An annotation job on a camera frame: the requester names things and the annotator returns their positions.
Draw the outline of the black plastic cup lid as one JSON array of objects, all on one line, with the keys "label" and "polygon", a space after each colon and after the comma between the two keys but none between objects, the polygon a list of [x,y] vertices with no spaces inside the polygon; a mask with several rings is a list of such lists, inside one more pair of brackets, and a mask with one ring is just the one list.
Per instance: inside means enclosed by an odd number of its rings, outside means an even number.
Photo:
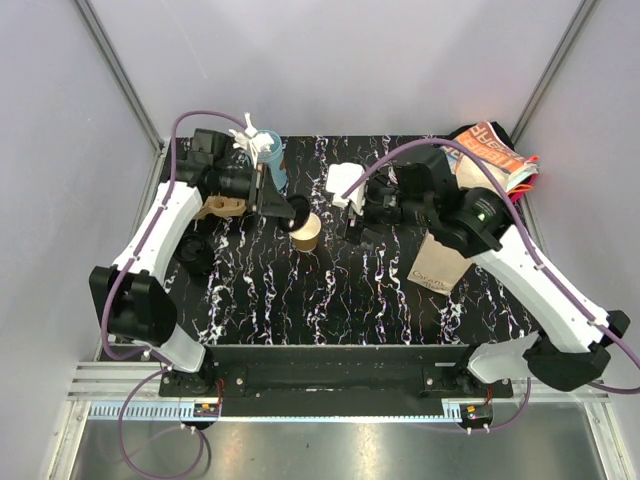
[{"label": "black plastic cup lid", "polygon": [[286,231],[291,233],[300,230],[308,221],[311,213],[309,200],[303,195],[291,195],[287,202],[294,209],[295,217],[286,224]]}]

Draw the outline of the cardboard cup carrier stack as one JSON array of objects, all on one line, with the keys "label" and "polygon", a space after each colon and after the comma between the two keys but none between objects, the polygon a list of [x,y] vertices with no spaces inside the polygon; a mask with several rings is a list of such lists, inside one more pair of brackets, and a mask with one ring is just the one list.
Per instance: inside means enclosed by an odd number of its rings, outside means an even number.
[{"label": "cardboard cup carrier stack", "polygon": [[216,195],[207,198],[193,219],[202,220],[208,215],[214,215],[220,218],[241,217],[245,212],[246,201],[244,199]]}]

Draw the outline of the single brown paper cup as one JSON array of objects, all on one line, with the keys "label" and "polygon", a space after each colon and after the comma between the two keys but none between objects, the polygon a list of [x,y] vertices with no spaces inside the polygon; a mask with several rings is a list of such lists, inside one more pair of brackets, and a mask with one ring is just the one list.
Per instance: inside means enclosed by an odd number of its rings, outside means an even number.
[{"label": "single brown paper cup", "polygon": [[317,244],[322,223],[315,213],[310,213],[305,224],[289,234],[294,247],[300,252],[312,252]]}]

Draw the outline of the brown paper takeout bag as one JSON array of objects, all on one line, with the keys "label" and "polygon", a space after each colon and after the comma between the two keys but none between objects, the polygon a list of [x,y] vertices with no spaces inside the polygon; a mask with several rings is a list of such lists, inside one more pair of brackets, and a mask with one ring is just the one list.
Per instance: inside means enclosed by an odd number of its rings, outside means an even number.
[{"label": "brown paper takeout bag", "polygon": [[[466,155],[456,162],[455,176],[460,187],[485,187],[494,193],[498,192],[479,167]],[[407,279],[431,292],[448,295],[471,265],[470,260],[442,245],[431,233],[428,233]]]}]

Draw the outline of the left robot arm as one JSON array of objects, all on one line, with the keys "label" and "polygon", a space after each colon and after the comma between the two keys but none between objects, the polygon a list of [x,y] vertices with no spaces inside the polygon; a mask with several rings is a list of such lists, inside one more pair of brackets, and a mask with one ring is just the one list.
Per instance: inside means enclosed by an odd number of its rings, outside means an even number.
[{"label": "left robot arm", "polygon": [[285,229],[298,222],[294,207],[275,185],[271,168],[262,162],[275,136],[267,130],[222,135],[222,142],[249,153],[243,167],[225,164],[223,149],[210,148],[201,161],[173,165],[159,185],[152,207],[124,251],[109,267],[96,267],[89,285],[101,334],[133,342],[170,368],[181,371],[181,384],[196,396],[215,386],[216,372],[205,361],[205,348],[177,323],[177,310],[163,288],[174,253],[185,252],[183,264],[203,270],[212,260],[207,242],[185,231],[206,200],[215,195],[245,201],[249,210],[278,219]]}]

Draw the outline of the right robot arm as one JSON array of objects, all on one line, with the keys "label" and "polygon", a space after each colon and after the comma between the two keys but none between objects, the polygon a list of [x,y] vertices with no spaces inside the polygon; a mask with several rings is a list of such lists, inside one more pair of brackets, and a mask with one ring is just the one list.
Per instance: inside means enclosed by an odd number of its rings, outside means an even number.
[{"label": "right robot arm", "polygon": [[482,160],[460,143],[419,139],[389,152],[369,168],[334,165],[326,183],[334,205],[346,210],[344,239],[361,241],[366,228],[417,224],[435,240],[501,282],[532,314],[539,329],[501,343],[469,348],[454,384],[476,396],[503,379],[533,377],[571,392],[600,383],[611,355],[628,347],[630,324],[584,296],[540,252],[506,191]]}]

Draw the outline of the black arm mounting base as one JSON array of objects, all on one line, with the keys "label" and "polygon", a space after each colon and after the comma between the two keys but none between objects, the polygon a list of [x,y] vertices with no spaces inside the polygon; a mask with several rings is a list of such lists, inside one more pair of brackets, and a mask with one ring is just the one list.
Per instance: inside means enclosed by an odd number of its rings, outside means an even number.
[{"label": "black arm mounting base", "polygon": [[472,349],[451,345],[223,345],[205,355],[204,371],[165,374],[162,397],[226,398],[264,390],[399,390],[432,398],[509,398],[511,382],[475,379],[463,362]]}]

